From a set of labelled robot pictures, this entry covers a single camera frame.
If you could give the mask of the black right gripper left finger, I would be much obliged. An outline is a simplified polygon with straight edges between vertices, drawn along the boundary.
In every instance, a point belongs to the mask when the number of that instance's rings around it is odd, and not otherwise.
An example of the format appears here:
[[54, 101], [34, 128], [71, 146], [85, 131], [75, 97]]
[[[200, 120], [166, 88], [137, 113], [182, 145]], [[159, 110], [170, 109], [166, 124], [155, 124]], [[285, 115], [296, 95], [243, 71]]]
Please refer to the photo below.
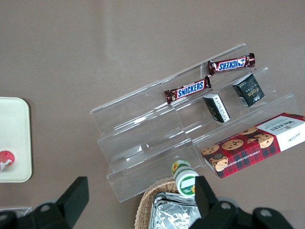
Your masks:
[[88, 202], [88, 178], [78, 177], [56, 201], [56, 205], [66, 222], [77, 222]]

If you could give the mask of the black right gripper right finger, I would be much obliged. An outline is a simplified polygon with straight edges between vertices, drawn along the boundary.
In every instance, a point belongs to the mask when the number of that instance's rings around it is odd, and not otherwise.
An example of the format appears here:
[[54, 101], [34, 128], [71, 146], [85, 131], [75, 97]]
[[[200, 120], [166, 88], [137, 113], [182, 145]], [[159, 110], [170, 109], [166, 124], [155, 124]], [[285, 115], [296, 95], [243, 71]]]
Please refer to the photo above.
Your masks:
[[204, 176], [195, 178], [195, 202], [201, 218], [205, 218], [216, 203], [216, 195]]

